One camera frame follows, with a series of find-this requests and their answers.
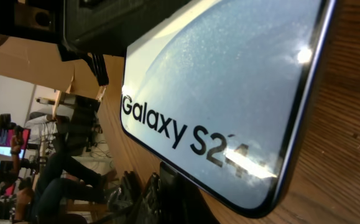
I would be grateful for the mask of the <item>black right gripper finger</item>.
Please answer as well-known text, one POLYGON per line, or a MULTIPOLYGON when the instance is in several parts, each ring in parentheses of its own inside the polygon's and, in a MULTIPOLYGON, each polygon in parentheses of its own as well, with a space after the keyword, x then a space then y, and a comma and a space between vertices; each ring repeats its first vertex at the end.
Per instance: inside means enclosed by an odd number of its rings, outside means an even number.
POLYGON ((162 214, 160 201, 160 177, 155 172, 149 177, 141 196, 131 212, 124 215, 108 214, 98 220, 99 223, 138 224, 159 223, 162 214))

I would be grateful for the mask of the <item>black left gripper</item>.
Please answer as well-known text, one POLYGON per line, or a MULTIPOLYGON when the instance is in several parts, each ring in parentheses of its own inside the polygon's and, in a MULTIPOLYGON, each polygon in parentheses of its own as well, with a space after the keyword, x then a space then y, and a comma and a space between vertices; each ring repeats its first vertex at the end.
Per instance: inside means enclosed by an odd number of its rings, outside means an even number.
POLYGON ((0 0, 0 46, 10 37, 58 45, 63 61, 82 59, 99 86, 109 83, 104 55, 123 56, 138 38, 188 0, 0 0))

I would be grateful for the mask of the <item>blue Galaxy smartphone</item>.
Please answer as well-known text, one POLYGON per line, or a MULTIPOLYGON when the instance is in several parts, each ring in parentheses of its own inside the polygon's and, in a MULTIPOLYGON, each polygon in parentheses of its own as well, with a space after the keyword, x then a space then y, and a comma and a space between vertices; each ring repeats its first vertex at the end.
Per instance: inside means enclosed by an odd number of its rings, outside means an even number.
POLYGON ((123 131, 234 212, 266 216, 291 179, 335 6, 189 2, 127 48, 123 131))

